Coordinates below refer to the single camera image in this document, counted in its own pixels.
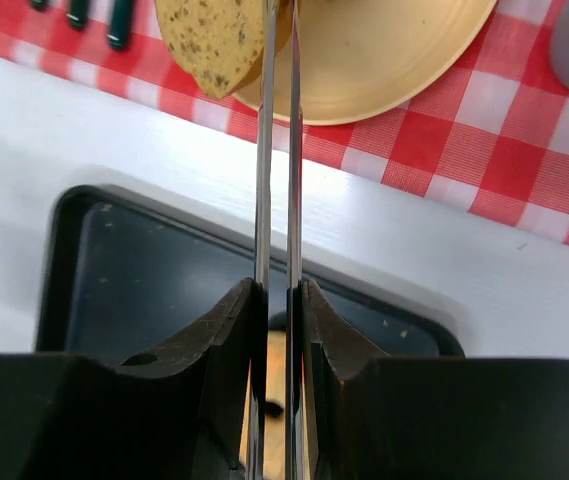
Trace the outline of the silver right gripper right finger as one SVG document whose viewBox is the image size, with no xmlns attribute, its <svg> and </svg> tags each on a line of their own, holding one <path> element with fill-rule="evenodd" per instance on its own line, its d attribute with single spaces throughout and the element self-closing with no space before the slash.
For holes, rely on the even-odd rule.
<svg viewBox="0 0 569 480">
<path fill-rule="evenodd" d="M 496 224 L 536 234 L 482 218 L 472 247 Z M 569 245 L 554 242 L 516 271 L 531 311 L 480 319 L 485 345 L 524 341 L 522 354 L 375 360 L 334 393 L 329 451 L 348 478 L 569 479 Z"/>
</svg>

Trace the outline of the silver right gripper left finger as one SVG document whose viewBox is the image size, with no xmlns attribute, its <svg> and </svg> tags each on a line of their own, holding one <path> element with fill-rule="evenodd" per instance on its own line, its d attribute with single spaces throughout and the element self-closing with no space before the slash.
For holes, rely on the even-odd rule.
<svg viewBox="0 0 569 480">
<path fill-rule="evenodd" d="M 124 263 L 150 250 L 92 241 L 101 220 L 157 220 L 129 192 L 82 185 L 54 208 L 36 349 L 0 354 L 0 479 L 240 479 L 248 378 L 266 352 L 267 301 L 246 278 L 206 313 L 133 355 L 106 352 L 159 310 Z"/>
</svg>

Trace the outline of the brown bread slice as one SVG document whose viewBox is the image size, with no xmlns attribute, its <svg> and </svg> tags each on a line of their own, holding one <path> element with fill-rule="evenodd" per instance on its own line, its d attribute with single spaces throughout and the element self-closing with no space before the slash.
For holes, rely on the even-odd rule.
<svg viewBox="0 0 569 480">
<path fill-rule="evenodd" d="M 263 3 L 157 0 L 160 34 L 202 92 L 223 99 L 256 80 L 263 58 Z"/>
</svg>

